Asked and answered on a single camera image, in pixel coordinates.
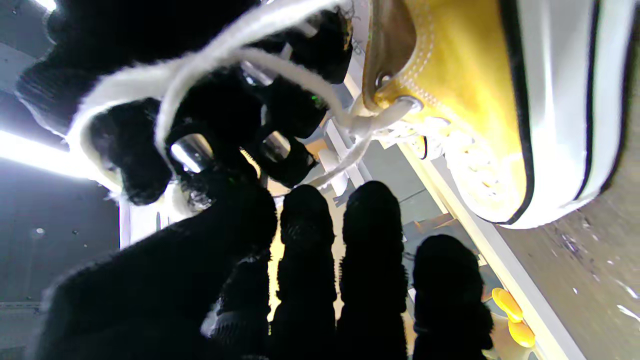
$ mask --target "gloved hand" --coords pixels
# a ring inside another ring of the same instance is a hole
[[[54,284],[28,358],[220,359],[200,325],[240,259],[268,251],[277,217],[258,186],[227,187],[201,214],[172,224]]]
[[[17,95],[41,126],[65,136],[83,97],[102,76],[197,51],[260,1],[61,0],[57,5],[46,20],[55,45],[23,73]],[[317,33],[310,38],[290,29],[253,46],[279,54],[289,44],[291,60],[339,83],[351,57],[348,21],[338,13],[322,12],[314,18],[314,26]],[[326,106],[281,77],[266,86],[250,85],[247,76],[234,65],[201,80],[182,102],[173,131],[200,133],[209,142],[212,134],[227,147],[242,147],[274,180],[293,187],[316,165],[296,138],[310,136]],[[158,107],[158,99],[116,106],[98,115],[90,128],[101,167],[119,171],[125,195],[137,205],[155,202],[172,178],[153,144]],[[273,131],[291,144],[290,156],[282,163],[260,152]],[[173,171],[184,176],[182,167]]]

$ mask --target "dark wall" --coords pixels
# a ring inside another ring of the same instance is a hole
[[[67,148],[4,92],[0,130]],[[94,181],[0,159],[0,302],[38,301],[62,272],[116,250],[118,208],[107,196]]]

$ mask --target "black fur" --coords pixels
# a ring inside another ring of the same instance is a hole
[[[422,242],[413,269],[416,358],[481,359],[493,347],[493,320],[471,250],[451,236]]]

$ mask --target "yellow object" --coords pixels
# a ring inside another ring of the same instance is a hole
[[[405,120],[449,120],[438,131],[459,144],[447,150],[456,183],[478,215],[507,222],[527,176],[498,0],[371,0],[371,11],[365,105],[380,111],[409,95],[424,109]]]
[[[509,317],[509,321],[519,323],[522,321],[522,309],[511,296],[511,294],[505,289],[495,288],[491,291],[493,301],[498,305]]]
[[[532,348],[536,344],[536,336],[529,326],[523,322],[515,323],[509,321],[509,333],[522,347]]]

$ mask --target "stitching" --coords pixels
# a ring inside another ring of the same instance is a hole
[[[415,57],[414,64],[406,73],[406,76],[401,76],[400,84],[401,86],[404,86],[405,88],[417,93],[419,96],[425,99],[427,103],[430,104],[433,108],[442,111],[448,117],[450,117],[451,120],[460,120],[460,117],[455,113],[455,111],[451,110],[450,107],[439,101],[435,96],[431,95],[415,84],[414,79],[417,79],[418,75],[424,70],[424,67],[431,59],[435,44],[434,22],[429,3],[423,1],[421,1],[421,4],[417,3],[418,0],[410,0],[407,4],[408,6],[412,7],[414,13],[418,14],[416,18],[415,28],[424,28],[425,26],[423,25],[425,25],[426,22],[429,27],[429,32],[421,34],[418,39],[416,39],[416,48],[422,49],[424,48],[423,45],[426,45],[428,43],[429,51],[427,52],[426,56],[424,54],[424,51],[420,51],[419,53],[413,55]]]

